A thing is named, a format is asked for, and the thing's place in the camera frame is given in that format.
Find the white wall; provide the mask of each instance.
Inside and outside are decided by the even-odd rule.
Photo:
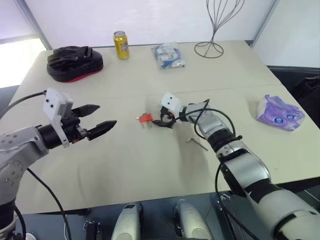
[[[0,40],[36,34],[13,0],[0,0]]]
[[[320,0],[280,0],[253,49],[266,65],[320,68]]]
[[[274,0],[246,0],[217,40],[253,40]],[[124,30],[129,44],[208,41],[206,0],[26,0],[53,48],[111,46]]]

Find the plastic package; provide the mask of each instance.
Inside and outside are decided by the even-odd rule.
[[[265,95],[257,110],[257,120],[286,131],[297,129],[305,114],[297,106],[286,104],[278,96]]]
[[[186,64],[176,42],[158,45],[152,52],[161,69],[180,68]]]

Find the yellow can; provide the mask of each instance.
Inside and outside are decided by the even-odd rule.
[[[116,49],[116,54],[121,60],[126,60],[129,58],[129,47],[128,38],[124,31],[116,31],[113,34],[114,45]]]

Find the table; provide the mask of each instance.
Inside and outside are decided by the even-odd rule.
[[[215,60],[197,56],[193,43],[179,44],[186,67],[170,70],[157,69],[151,46],[130,47],[128,61],[117,60],[113,48],[97,48],[104,69],[74,83],[53,81],[45,70],[50,52],[42,52],[13,101],[53,87],[66,92],[74,107],[101,106],[81,120],[84,128],[106,120],[118,122],[93,141],[51,150],[30,168],[52,188],[65,210],[214,192],[219,162],[213,150],[186,143],[195,136],[191,124],[148,129],[136,120],[144,112],[159,116],[160,100],[171,92],[185,104],[210,98],[211,107],[227,113],[237,134],[266,163],[274,183],[318,177],[317,126],[308,116],[294,132],[256,121],[257,105],[265,94],[299,104],[244,42],[222,44],[225,55]],[[43,97],[37,97],[11,109],[0,121],[0,134],[47,124],[42,104]],[[218,187],[229,189],[223,177]],[[49,193],[28,173],[22,177],[16,204],[25,214],[58,211]]]

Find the dark floor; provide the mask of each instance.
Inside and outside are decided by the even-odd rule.
[[[274,72],[277,77],[286,85],[290,91],[301,82],[301,77],[297,76],[295,82],[289,81],[288,75],[283,72]],[[0,112],[5,108],[18,86],[0,88]],[[320,185],[308,188],[297,193],[299,197],[304,199],[314,208],[320,210]],[[174,202],[179,199],[186,199],[193,204],[208,223],[213,236],[216,240],[229,240],[231,234],[226,219],[224,218],[219,206],[216,203],[217,195],[215,193],[199,194],[185,197],[173,197],[157,200],[143,201],[144,208],[144,224],[142,228],[143,239],[158,238],[176,238],[174,231],[172,207]],[[254,234],[261,240],[270,240],[268,231],[257,218],[249,202],[241,197],[232,196],[232,210],[236,217],[244,223]],[[116,224],[118,215],[123,209],[124,204],[94,207],[87,216],[68,215],[72,239],[84,240],[85,231],[83,225],[86,220],[96,220],[102,225],[102,239],[110,239],[113,228]],[[34,233],[38,240],[63,240],[64,239],[64,222],[61,215],[51,214],[26,214],[24,215],[27,231]],[[17,222],[17,232],[21,232],[19,221]],[[250,240],[251,238],[245,233],[240,233],[239,240]]]

